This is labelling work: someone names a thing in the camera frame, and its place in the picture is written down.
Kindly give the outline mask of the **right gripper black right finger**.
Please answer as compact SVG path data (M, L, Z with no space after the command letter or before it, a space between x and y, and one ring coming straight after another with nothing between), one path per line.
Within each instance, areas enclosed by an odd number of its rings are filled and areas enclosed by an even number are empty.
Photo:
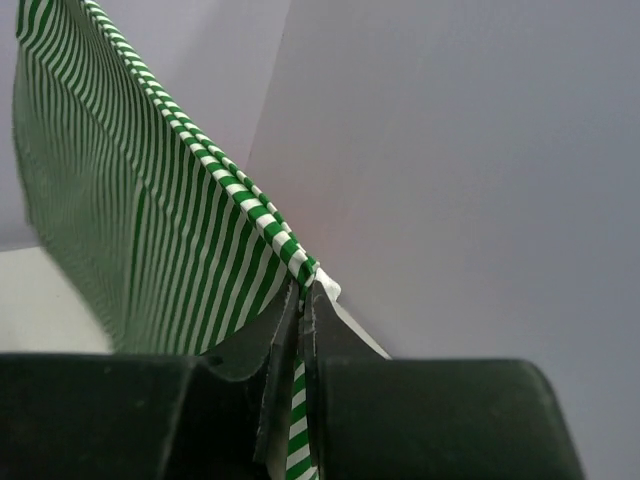
M324 479L580 479L555 392L519 359L386 359L325 288L300 345L313 462Z

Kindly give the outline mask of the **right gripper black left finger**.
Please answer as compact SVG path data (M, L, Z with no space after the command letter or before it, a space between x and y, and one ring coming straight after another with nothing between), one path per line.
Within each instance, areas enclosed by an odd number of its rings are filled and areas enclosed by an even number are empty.
M5 479L281 479L299 289L193 355L5 354Z

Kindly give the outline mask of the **green white striped tank top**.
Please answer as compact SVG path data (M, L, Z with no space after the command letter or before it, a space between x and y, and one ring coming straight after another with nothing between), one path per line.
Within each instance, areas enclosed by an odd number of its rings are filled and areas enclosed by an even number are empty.
M27 216L119 353L202 353L288 280L339 287L93 1L22 1Z

